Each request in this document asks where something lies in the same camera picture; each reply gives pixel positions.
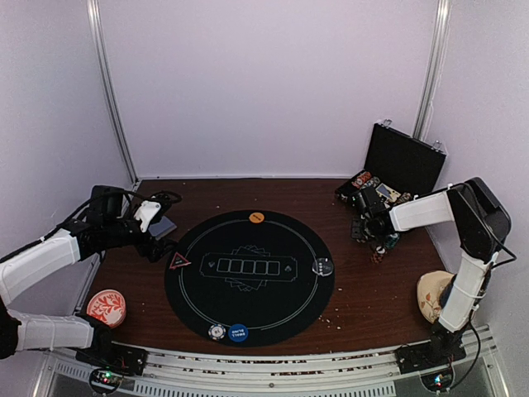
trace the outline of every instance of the wooden table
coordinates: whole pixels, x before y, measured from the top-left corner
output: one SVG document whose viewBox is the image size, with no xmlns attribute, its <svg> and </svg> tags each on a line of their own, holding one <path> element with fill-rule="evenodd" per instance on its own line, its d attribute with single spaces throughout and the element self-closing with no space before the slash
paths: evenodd
<svg viewBox="0 0 529 397">
<path fill-rule="evenodd" d="M 425 229 L 402 236 L 384 261 L 374 265 L 365 244 L 350 239 L 352 208 L 334 198 L 337 179 L 148 180 L 141 194 L 172 190 L 183 195 L 166 215 L 178 225 L 170 235 L 219 213 L 262 209 L 285 213 L 311 227 L 329 247 L 336 286 L 322 318 L 276 345 L 227 347 L 208 341 L 183 325 L 165 298 L 165 259 L 151 264 L 135 248 L 109 251 L 89 298 L 117 289 L 126 298 L 126 320 L 114 331 L 118 342 L 183 352 L 232 355 L 295 355 L 353 352 L 428 338 L 430 324 L 417 306 L 416 283 L 429 271 L 443 270 Z"/>
</svg>

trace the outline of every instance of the poker chip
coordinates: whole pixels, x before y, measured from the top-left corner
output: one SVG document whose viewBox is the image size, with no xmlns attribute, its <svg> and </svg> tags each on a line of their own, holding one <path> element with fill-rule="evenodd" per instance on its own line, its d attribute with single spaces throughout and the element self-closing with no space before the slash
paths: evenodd
<svg viewBox="0 0 529 397">
<path fill-rule="evenodd" d="M 226 336 L 226 329 L 221 324 L 214 324 L 207 333 L 214 341 L 220 341 Z"/>
</svg>

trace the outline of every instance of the black circular mat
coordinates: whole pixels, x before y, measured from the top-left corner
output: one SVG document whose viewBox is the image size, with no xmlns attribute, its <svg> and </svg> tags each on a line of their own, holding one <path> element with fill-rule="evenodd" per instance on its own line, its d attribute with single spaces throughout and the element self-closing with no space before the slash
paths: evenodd
<svg viewBox="0 0 529 397">
<path fill-rule="evenodd" d="M 165 271 L 165 292 L 197 334 L 264 346 L 300 333 L 325 309 L 334 272 L 317 275 L 315 263 L 332 265 L 331 253 L 296 219 L 270 211 L 224 213 L 180 240 Z"/>
</svg>

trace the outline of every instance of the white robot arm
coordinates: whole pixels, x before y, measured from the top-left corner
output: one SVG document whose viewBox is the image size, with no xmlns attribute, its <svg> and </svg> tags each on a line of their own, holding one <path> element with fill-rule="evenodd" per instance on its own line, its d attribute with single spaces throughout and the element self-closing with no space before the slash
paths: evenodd
<svg viewBox="0 0 529 397">
<path fill-rule="evenodd" d="M 391 209 L 384 206 L 373 188 L 362 189 L 353 200 L 362 218 L 353 237 L 363 240 L 383 240 L 395 232 L 455 222 L 463 250 L 460 269 L 446 289 L 448 299 L 431 338 L 432 361 L 450 356 L 484 296 L 498 253 L 506 249 L 503 244 L 511 229 L 507 212 L 480 178 Z"/>
<path fill-rule="evenodd" d="M 95 186 L 92 198 L 79 208 L 89 204 L 83 215 L 69 217 L 47 236 L 0 260 L 0 359 L 22 350 L 57 347 L 91 348 L 104 356 L 111 338 L 98 320 L 19 313 L 8 307 L 32 285 L 94 253 L 133 245 L 141 256 L 157 261 L 173 248 L 174 242 L 154 239 L 148 227 L 181 198 L 160 192 L 144 198 L 133 216 L 122 216 L 122 199 L 128 194 L 134 193 Z"/>
</svg>

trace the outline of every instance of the white wall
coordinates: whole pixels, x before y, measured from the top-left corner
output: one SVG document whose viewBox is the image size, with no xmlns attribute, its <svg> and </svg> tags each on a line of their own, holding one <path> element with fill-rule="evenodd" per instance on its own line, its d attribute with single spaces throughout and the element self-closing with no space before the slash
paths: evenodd
<svg viewBox="0 0 529 397">
<path fill-rule="evenodd" d="M 136 171 L 345 176 L 411 133 L 436 0 L 101 2 Z"/>
<path fill-rule="evenodd" d="M 0 256 L 46 234 L 94 184 L 127 186 L 102 95 L 86 2 L 0 0 Z M 13 303 L 71 313 L 87 263 Z M 0 361 L 0 395 L 28 395 L 41 354 Z"/>
<path fill-rule="evenodd" d="M 517 396 L 529 395 L 529 2 L 455 0 L 446 64 L 429 138 L 449 158 L 439 185 L 481 176 L 512 217 L 507 245 L 520 258 L 494 271 L 480 311 Z M 449 270 L 459 244 L 452 226 L 433 229 Z"/>
</svg>

